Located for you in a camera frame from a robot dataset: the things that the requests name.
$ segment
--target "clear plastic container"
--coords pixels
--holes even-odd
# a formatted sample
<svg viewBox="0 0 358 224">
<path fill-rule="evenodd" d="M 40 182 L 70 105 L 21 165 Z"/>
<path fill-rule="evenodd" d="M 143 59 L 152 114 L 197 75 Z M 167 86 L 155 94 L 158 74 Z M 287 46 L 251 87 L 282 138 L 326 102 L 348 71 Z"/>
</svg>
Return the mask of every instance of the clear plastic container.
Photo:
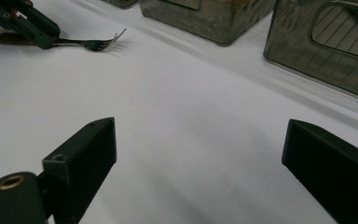
<svg viewBox="0 0 358 224">
<path fill-rule="evenodd" d="M 140 0 L 145 17 L 228 46 L 273 9 L 275 0 Z"/>
<path fill-rule="evenodd" d="M 277 0 L 264 55 L 358 96 L 358 0 Z"/>
<path fill-rule="evenodd" d="M 138 0 L 103 0 L 103 1 L 113 5 L 115 7 L 120 7 L 123 9 L 129 8 L 138 2 Z"/>
</svg>

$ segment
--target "white table surface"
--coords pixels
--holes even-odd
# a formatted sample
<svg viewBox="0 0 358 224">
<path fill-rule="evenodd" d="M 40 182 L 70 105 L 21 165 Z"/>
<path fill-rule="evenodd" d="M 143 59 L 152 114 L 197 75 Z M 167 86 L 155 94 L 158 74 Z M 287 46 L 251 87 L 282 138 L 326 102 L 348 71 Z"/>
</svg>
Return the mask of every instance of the white table surface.
<svg viewBox="0 0 358 224">
<path fill-rule="evenodd" d="M 271 14 L 217 47 L 100 0 L 35 0 L 82 48 L 0 45 L 0 177 L 115 117 L 117 163 L 81 223 L 335 223 L 281 163 L 289 119 L 358 147 L 358 99 L 263 57 Z"/>
</svg>

